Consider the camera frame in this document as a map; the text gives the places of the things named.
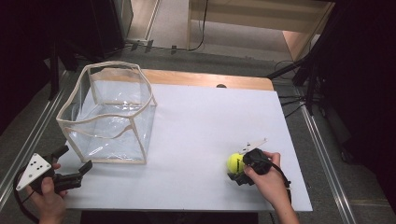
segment clear plastic bin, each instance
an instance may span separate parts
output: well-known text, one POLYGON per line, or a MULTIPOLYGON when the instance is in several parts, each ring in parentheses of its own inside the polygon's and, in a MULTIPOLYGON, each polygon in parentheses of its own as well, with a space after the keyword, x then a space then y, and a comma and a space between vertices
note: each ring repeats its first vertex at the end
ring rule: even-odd
POLYGON ((156 101, 137 64, 87 65, 57 121, 82 161, 147 163, 156 101))

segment human hand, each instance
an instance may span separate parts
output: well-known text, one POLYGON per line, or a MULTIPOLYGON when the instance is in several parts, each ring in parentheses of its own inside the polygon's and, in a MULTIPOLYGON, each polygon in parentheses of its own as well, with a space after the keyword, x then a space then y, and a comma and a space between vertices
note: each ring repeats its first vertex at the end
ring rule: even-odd
MULTIPOLYGON (((52 167, 56 170, 61 167, 61 164, 55 163, 52 167)), ((30 186, 26 187, 26 190, 28 194, 34 192, 30 186)), ((62 223, 66 212, 63 197, 67 194, 67 191, 56 194, 51 177, 43 179, 41 190, 43 195, 35 192, 31 196, 40 214, 40 223, 62 223)))
MULTIPOLYGON (((280 154, 263 152, 273 164, 280 167, 280 154)), ((245 166, 245 174, 256 184, 262 196, 274 207, 280 223, 299 223, 291 207, 289 195, 282 174, 271 167, 266 175, 258 175, 250 166, 245 166)))

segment tennis ball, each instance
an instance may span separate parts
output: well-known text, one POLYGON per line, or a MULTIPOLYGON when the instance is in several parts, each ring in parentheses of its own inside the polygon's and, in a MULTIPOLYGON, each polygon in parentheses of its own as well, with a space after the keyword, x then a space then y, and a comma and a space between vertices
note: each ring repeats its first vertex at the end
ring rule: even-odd
POLYGON ((234 153, 227 160, 227 168, 233 174, 238 174, 244 170, 243 155, 234 153))

